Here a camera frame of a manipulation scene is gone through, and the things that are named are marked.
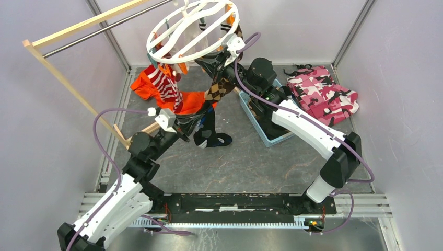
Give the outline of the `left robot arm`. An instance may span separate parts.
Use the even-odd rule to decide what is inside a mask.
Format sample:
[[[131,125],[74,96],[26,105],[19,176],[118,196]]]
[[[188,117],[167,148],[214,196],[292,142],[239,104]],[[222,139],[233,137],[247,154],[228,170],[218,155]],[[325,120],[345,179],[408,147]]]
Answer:
[[[131,158],[112,187],[75,223],[57,230],[61,250],[106,250],[114,239],[143,214],[164,207],[164,192],[151,180],[159,169],[155,161],[178,139],[189,141],[198,122],[208,113],[201,108],[191,115],[175,115],[170,109],[152,108],[158,132],[135,133],[129,139]]]

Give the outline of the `black grey sock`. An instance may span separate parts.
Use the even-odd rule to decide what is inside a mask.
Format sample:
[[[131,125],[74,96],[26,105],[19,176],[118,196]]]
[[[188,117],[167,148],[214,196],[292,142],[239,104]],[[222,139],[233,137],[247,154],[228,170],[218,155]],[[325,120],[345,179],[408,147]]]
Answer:
[[[232,137],[225,133],[217,133],[215,130],[215,111],[212,106],[205,116],[198,122],[193,135],[196,146],[204,149],[208,147],[228,146],[232,143]]]

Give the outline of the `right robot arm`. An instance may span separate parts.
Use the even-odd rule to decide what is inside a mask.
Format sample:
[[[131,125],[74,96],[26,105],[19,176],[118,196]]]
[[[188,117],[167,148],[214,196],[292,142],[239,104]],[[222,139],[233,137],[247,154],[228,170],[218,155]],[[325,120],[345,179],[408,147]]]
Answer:
[[[316,213],[326,197],[349,182],[362,162],[362,143],[358,134],[348,135],[322,124],[301,110],[294,101],[273,86],[276,72],[272,62],[256,58],[248,68],[233,61],[225,52],[210,53],[195,62],[214,83],[230,83],[253,98],[258,113],[312,146],[326,159],[318,177],[304,192],[302,208]]]

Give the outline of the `brown argyle sock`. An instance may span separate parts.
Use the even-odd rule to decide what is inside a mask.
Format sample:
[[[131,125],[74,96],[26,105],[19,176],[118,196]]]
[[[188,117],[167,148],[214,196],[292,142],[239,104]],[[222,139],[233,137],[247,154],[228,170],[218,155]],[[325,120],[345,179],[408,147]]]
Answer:
[[[231,29],[231,25],[229,24],[221,24],[220,29],[226,33]],[[240,25],[238,25],[237,29],[234,32],[238,37],[243,38],[242,30]],[[238,56],[238,60],[240,61],[243,58],[243,53]],[[212,82],[211,87],[208,91],[205,92],[204,99],[205,101],[210,102],[211,104],[217,103],[229,94],[234,89],[234,85],[226,80],[219,80]]]

